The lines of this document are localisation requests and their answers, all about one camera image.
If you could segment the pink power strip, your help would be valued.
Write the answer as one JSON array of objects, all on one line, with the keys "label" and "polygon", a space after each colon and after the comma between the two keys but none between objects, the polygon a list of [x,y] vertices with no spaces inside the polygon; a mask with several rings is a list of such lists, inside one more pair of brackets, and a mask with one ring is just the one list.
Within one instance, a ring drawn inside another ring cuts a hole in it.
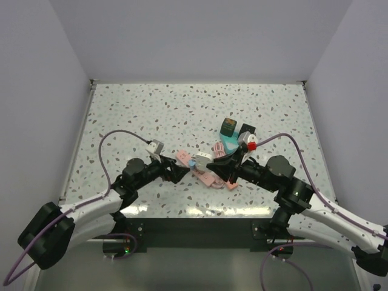
[{"label": "pink power strip", "polygon": [[[194,160],[194,155],[190,155],[185,150],[180,150],[176,153],[177,160],[184,166],[188,166],[188,161],[190,159]],[[195,177],[197,177],[205,186],[207,187],[213,187],[215,189],[221,189],[224,186],[224,182],[222,182],[219,178],[216,177],[216,175],[211,172],[210,170],[208,172],[199,172],[197,169],[191,170]]]}]

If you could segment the white square plug adapter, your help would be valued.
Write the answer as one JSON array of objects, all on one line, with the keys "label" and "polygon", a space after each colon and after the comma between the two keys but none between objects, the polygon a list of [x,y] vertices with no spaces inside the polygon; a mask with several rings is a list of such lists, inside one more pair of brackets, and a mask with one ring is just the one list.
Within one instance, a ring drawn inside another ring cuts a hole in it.
[{"label": "white square plug adapter", "polygon": [[195,167],[197,171],[203,173],[203,172],[208,172],[209,169],[207,168],[207,164],[210,164],[213,162],[213,155],[206,153],[206,152],[198,152],[194,156],[195,160]]}]

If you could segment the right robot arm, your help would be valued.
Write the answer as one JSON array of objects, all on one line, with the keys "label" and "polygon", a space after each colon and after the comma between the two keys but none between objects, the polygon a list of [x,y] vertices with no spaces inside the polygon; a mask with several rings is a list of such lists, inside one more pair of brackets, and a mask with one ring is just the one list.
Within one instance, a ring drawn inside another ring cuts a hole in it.
[{"label": "right robot arm", "polygon": [[342,250],[363,270],[387,276],[387,227],[360,218],[296,178],[296,169],[285,157],[273,156],[261,166],[238,149],[211,159],[206,167],[224,181],[241,178],[276,194],[273,236],[290,234]]}]

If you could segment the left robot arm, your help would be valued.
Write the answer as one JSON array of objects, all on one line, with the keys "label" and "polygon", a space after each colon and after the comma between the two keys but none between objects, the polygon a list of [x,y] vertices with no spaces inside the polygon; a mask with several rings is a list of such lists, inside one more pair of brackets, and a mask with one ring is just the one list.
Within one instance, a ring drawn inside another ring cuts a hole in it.
[{"label": "left robot arm", "polygon": [[165,156],[145,164],[140,158],[130,159],[107,193],[57,206],[44,204],[22,231],[18,244],[42,270],[54,266],[70,244],[109,234],[119,238],[125,232],[125,222],[116,213],[138,199],[138,190],[161,178],[179,183],[190,172],[175,159]]}]

